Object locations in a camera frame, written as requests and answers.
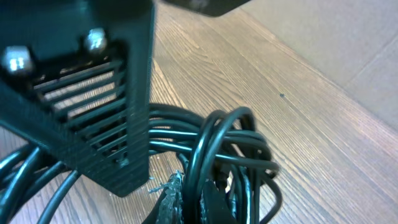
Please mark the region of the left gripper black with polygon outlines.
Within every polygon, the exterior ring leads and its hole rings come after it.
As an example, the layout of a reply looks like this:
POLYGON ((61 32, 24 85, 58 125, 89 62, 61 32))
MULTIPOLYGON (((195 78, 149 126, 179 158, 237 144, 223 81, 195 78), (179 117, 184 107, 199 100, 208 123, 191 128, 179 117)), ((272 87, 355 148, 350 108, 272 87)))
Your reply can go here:
POLYGON ((163 0, 163 2, 198 14, 220 17, 250 0, 163 0))

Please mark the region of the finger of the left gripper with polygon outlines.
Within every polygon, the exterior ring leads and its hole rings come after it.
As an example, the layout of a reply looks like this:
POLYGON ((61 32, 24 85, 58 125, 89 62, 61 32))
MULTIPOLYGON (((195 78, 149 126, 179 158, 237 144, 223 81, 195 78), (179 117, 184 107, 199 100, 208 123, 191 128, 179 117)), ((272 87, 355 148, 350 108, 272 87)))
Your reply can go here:
POLYGON ((2 1, 1 126, 118 197, 149 177, 152 1, 2 1))

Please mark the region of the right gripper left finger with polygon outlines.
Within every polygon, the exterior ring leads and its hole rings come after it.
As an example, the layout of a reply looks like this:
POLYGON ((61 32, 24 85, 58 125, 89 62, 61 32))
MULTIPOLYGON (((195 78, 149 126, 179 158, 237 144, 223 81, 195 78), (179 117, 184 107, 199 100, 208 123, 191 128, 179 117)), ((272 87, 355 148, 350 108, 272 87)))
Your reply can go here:
POLYGON ((181 224, 182 217, 182 184, 183 174, 180 171, 172 174, 167 183, 152 189, 162 190, 156 204, 142 224, 181 224))

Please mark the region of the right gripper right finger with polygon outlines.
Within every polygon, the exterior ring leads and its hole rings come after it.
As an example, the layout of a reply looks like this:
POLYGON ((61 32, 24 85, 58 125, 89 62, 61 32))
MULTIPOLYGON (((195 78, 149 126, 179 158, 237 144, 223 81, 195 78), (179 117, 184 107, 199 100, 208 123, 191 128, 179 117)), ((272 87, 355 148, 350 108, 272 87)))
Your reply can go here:
POLYGON ((237 224, 214 182, 207 180, 201 198, 201 221, 205 224, 237 224))

